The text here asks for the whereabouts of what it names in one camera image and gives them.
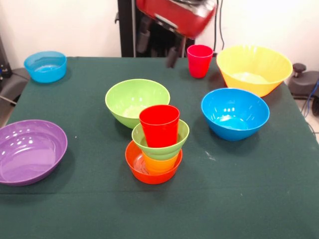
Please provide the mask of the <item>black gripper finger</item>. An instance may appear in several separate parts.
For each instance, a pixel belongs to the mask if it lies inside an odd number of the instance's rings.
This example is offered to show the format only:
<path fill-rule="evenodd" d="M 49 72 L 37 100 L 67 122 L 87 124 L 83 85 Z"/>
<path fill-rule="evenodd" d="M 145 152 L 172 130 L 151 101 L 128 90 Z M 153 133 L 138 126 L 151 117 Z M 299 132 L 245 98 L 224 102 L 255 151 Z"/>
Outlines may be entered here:
<path fill-rule="evenodd" d="M 144 16 L 140 22 L 140 28 L 137 37 L 137 52 L 144 53 L 148 47 L 150 39 L 150 25 L 152 19 L 148 16 Z"/>
<path fill-rule="evenodd" d="M 174 68 L 177 60 L 180 57 L 184 56 L 186 37 L 181 34 L 176 34 L 174 43 L 172 47 L 169 49 L 167 59 L 166 59 L 166 67 Z"/>

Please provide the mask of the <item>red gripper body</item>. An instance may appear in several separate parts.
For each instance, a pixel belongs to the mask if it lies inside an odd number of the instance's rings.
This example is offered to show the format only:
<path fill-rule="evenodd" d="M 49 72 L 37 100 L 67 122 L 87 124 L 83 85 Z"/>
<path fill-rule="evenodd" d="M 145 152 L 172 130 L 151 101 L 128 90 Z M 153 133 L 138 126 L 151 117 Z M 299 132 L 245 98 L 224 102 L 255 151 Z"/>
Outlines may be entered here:
<path fill-rule="evenodd" d="M 163 27 L 195 39 L 217 10 L 215 0 L 137 0 L 138 9 Z"/>

